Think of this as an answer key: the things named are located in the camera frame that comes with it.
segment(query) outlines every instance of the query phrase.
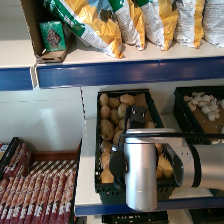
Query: blue shelf edge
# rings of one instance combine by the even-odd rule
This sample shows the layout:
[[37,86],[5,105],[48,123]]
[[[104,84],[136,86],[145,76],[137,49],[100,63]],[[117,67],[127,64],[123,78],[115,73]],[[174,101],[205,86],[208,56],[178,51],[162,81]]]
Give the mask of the blue shelf edge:
[[33,90],[30,68],[1,68],[0,91]]
[[224,78],[224,57],[37,67],[40,88]]
[[[157,203],[157,208],[155,211],[221,207],[224,207],[224,197],[181,198],[167,201],[159,201]],[[77,217],[87,215],[110,215],[123,213],[137,212],[129,208],[126,204],[75,206],[75,215]]]

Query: potato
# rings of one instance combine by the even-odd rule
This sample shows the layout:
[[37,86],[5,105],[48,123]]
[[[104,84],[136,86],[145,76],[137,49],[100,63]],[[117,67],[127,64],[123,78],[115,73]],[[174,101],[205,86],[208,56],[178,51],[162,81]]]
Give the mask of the potato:
[[155,145],[156,145],[156,149],[157,149],[158,155],[160,156],[161,155],[161,151],[162,151],[162,144],[161,143],[155,143]]
[[118,119],[118,114],[117,110],[113,109],[110,111],[110,120],[116,125],[119,125],[119,119]]
[[120,131],[121,129],[120,129],[120,127],[119,126],[117,126],[115,129],[114,129],[114,134],[116,134],[118,131]]
[[124,103],[121,103],[120,106],[118,107],[118,118],[120,120],[124,118],[126,107],[128,107],[128,105]]
[[161,168],[165,178],[171,178],[173,176],[173,167],[162,155],[159,156],[158,166]]
[[120,101],[121,101],[121,103],[131,106],[132,104],[135,103],[135,98],[131,95],[125,94],[120,97]]
[[100,121],[100,133],[104,140],[112,140],[114,137],[114,127],[108,120]]
[[108,105],[108,96],[106,93],[103,93],[101,96],[100,96],[100,106],[104,106],[104,105]]
[[112,127],[113,127],[113,129],[114,129],[114,123],[112,122],[112,121],[109,121],[110,123],[111,123],[111,125],[112,125]]
[[110,170],[106,168],[100,175],[100,181],[102,184],[109,184],[114,182],[114,176],[111,174]]
[[107,120],[110,117],[110,108],[107,105],[104,105],[100,110],[100,118],[102,120]]
[[101,168],[104,170],[106,168],[109,168],[109,163],[110,163],[110,153],[109,152],[103,152],[101,157]]
[[120,138],[122,132],[123,132],[122,130],[121,130],[121,131],[118,131],[118,132],[114,135],[114,138],[113,138],[113,144],[114,144],[114,145],[117,145],[118,140],[119,140],[119,138]]
[[[124,130],[124,119],[120,120],[120,122],[119,122],[119,127],[120,127],[121,130]],[[129,128],[130,128],[130,127],[129,127],[129,119],[128,119],[126,130],[128,130]]]
[[145,128],[156,128],[156,126],[152,121],[150,121],[145,125]]
[[100,145],[100,148],[101,148],[101,152],[111,152],[111,148],[112,148],[112,144],[106,140],[103,140],[101,145]]
[[160,166],[158,166],[156,169],[156,179],[162,179],[162,178],[163,178],[162,169]]
[[117,98],[109,98],[108,99],[108,106],[110,109],[117,109],[120,105],[120,101]]

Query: black crate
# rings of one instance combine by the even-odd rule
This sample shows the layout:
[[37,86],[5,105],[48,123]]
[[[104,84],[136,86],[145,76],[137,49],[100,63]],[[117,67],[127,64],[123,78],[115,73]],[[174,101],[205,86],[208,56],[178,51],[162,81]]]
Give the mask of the black crate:
[[[193,92],[205,92],[206,95],[213,95],[218,100],[224,99],[224,86],[199,86],[199,87],[177,87],[175,94],[174,116],[183,132],[204,133],[201,125],[191,112],[184,96],[191,96]],[[209,139],[188,138],[188,144],[211,145]],[[215,197],[224,197],[224,191],[210,189]]]
[[223,224],[224,208],[190,209],[194,224]]
[[7,150],[5,151],[1,161],[0,161],[0,179],[2,179],[2,176],[5,171],[5,167],[9,164],[12,156],[14,155],[17,146],[19,145],[19,138],[14,137],[12,141],[10,142]]
[[[148,106],[149,113],[154,123],[156,123],[157,128],[164,128],[163,123],[160,119],[159,113],[155,107],[154,101],[148,91],[148,89],[140,89],[140,90],[130,90],[130,91],[111,91],[111,92],[100,92],[97,98],[97,126],[96,126],[96,154],[95,154],[95,191],[100,194],[101,201],[104,204],[123,204],[126,203],[126,193],[125,191],[118,190],[113,183],[110,184],[102,184],[100,182],[100,174],[102,172],[100,165],[100,156],[101,150],[100,145],[102,142],[102,138],[100,136],[99,124],[100,124],[100,104],[99,97],[101,94],[106,93],[108,97],[119,97],[124,94],[129,95],[139,95],[144,93],[146,98],[146,103]],[[167,150],[163,147],[162,154],[165,158],[167,158],[172,164],[171,157]],[[174,189],[177,187],[176,181],[173,178],[171,179],[162,179],[157,180],[157,200],[167,200],[169,196],[172,194]]]
[[146,213],[120,214],[120,215],[103,215],[102,223],[168,224],[169,221],[167,212],[163,211],[163,212],[146,212]]

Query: plastic bag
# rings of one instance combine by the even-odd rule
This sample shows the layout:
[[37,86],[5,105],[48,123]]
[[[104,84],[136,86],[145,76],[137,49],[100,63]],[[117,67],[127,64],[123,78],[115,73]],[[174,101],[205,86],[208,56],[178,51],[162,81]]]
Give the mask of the plastic bag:
[[224,1],[206,0],[203,28],[205,39],[217,46],[224,47]]
[[118,19],[122,39],[135,45],[138,50],[145,48],[145,27],[142,11],[136,0],[109,0]]
[[177,0],[178,20],[174,39],[181,45],[199,48],[204,35],[202,12],[205,0]]
[[171,0],[137,0],[146,29],[146,37],[161,50],[168,50],[173,40],[177,23],[175,1]]
[[121,32],[107,0],[40,0],[52,14],[68,24],[75,35],[108,54],[122,58]]

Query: green snack bag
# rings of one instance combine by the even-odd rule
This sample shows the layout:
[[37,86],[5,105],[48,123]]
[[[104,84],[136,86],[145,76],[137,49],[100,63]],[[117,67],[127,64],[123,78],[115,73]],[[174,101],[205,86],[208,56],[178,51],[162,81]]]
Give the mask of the green snack bag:
[[46,51],[64,51],[66,49],[64,32],[60,21],[40,23],[40,29]]

